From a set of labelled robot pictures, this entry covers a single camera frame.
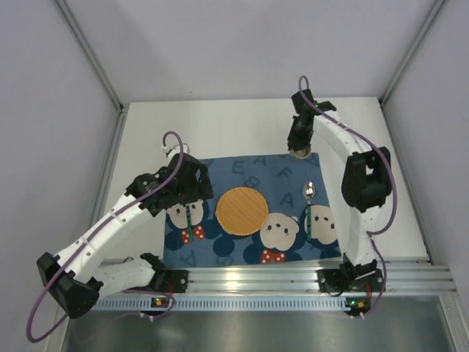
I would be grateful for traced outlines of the metal fork patterned handle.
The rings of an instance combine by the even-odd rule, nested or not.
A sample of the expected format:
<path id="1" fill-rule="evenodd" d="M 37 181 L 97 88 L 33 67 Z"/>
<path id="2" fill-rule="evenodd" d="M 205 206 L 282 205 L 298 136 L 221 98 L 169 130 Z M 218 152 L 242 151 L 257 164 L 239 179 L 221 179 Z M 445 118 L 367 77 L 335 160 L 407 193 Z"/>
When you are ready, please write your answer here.
<path id="1" fill-rule="evenodd" d="M 191 241 L 193 241 L 193 230 L 192 230 L 192 223 L 191 223 L 191 207 L 190 207 L 190 205 L 186 205 L 185 209 L 186 209 L 186 220 L 187 220 L 186 238 L 187 238 L 187 242 L 190 243 Z"/>

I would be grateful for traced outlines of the small clear glass cup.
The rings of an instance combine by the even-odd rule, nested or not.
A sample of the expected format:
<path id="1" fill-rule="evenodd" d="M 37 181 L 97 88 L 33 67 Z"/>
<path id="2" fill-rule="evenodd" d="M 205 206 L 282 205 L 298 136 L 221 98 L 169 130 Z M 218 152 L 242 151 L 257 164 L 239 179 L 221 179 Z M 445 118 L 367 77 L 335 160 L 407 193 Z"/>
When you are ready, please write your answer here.
<path id="1" fill-rule="evenodd" d="M 311 148 L 307 147 L 302 150 L 289 150 L 289 154 L 297 159 L 306 159 L 311 155 Z"/>

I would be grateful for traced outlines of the round wooden plate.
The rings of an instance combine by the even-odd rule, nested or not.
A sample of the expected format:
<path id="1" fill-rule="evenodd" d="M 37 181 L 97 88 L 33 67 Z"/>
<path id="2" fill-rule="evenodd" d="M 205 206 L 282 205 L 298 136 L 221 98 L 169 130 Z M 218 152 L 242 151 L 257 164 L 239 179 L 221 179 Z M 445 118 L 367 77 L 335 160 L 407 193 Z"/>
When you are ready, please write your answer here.
<path id="1" fill-rule="evenodd" d="M 236 187 L 225 192 L 217 202 L 215 217 L 230 235 L 249 236 L 259 231 L 269 214 L 267 200 L 249 187 Z"/>

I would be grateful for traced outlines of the blue cartoon placemat cloth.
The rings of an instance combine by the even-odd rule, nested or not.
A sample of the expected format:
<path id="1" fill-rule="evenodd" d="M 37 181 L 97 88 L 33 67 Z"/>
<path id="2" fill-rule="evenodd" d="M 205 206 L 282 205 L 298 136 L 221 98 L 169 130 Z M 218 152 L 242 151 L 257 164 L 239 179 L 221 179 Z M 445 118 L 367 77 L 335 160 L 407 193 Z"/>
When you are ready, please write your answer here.
<path id="1" fill-rule="evenodd" d="M 206 159 L 214 196 L 166 213 L 169 268 L 271 265 L 340 256 L 320 157 Z"/>

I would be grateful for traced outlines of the metal spoon patterned handle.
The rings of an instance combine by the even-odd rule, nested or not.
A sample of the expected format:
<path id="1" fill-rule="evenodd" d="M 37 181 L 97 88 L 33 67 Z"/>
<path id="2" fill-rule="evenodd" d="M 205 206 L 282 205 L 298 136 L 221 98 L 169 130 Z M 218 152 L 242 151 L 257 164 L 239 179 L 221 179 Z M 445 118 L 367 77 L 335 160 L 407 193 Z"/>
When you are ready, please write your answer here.
<path id="1" fill-rule="evenodd" d="M 308 181 L 304 184 L 302 190 L 303 197 L 306 200 L 306 235 L 307 239 L 311 240 L 311 206 L 312 200 L 316 194 L 316 188 L 312 181 Z"/>

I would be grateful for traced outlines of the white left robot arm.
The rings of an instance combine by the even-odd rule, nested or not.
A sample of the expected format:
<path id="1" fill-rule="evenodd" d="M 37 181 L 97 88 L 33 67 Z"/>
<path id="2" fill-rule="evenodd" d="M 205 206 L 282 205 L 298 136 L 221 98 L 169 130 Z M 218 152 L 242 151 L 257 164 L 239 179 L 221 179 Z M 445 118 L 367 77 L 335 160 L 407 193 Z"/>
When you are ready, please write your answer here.
<path id="1" fill-rule="evenodd" d="M 208 166 L 189 154 L 176 154 L 156 173 L 137 176 L 113 208 L 78 240 L 37 260 L 45 289 L 72 319 L 115 293 L 135 287 L 158 290 L 167 277 L 159 257 L 143 253 L 124 263 L 104 265 L 106 257 L 135 228 L 160 212 L 211 198 Z"/>

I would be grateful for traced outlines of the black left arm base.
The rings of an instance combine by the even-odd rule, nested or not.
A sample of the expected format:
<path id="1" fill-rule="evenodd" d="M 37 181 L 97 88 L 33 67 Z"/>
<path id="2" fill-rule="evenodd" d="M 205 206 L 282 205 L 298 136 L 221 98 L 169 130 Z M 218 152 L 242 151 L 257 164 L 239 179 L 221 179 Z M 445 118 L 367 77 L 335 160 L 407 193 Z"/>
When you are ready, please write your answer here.
<path id="1" fill-rule="evenodd" d="M 155 269 L 152 287 L 162 293 L 185 293 L 188 287 L 188 270 L 168 269 L 160 265 Z"/>

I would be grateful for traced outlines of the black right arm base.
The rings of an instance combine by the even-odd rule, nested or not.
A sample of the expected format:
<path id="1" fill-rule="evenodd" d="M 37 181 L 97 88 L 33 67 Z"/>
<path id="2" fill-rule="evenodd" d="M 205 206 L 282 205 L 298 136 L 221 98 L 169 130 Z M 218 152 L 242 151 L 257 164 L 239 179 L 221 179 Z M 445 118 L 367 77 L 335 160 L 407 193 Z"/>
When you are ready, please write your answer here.
<path id="1" fill-rule="evenodd" d="M 320 292 L 330 296 L 351 292 L 365 293 L 368 289 L 377 293 L 383 288 L 385 281 L 376 260 L 353 265 L 346 255 L 338 268 L 319 270 L 317 278 Z"/>

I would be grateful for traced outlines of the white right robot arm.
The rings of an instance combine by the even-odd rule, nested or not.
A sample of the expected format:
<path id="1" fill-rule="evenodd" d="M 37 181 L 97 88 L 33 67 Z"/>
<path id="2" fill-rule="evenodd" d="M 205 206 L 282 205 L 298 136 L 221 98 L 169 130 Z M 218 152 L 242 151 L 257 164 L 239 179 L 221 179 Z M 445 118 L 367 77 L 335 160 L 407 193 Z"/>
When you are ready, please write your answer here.
<path id="1" fill-rule="evenodd" d="M 311 140 L 320 136 L 344 162 L 341 183 L 342 197 L 350 207 L 349 240 L 342 251 L 339 266 L 347 282 L 373 275 L 377 261 L 369 233 L 392 192 L 386 164 L 391 162 L 387 148 L 377 153 L 364 140 L 347 130 L 340 120 L 326 117 L 327 111 L 336 107 L 329 101 L 314 102 L 310 89 L 300 90 L 292 96 L 295 112 L 287 137 L 291 155 L 305 159 L 311 155 Z"/>

